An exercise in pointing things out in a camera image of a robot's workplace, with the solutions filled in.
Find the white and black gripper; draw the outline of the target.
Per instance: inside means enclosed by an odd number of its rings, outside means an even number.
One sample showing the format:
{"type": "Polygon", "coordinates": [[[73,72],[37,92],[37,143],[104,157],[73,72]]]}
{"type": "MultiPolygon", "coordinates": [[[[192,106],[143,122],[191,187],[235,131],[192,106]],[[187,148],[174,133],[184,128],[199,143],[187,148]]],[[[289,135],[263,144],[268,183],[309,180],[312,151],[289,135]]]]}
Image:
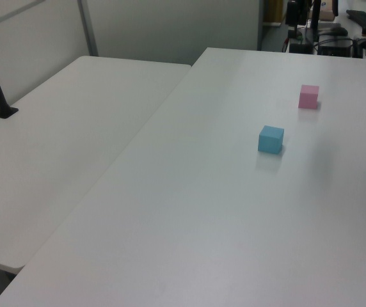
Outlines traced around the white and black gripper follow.
{"type": "Polygon", "coordinates": [[[287,2],[285,23],[288,25],[288,39],[300,39],[301,31],[298,25],[304,26],[307,21],[308,2],[305,0],[291,0],[287,2]]]}

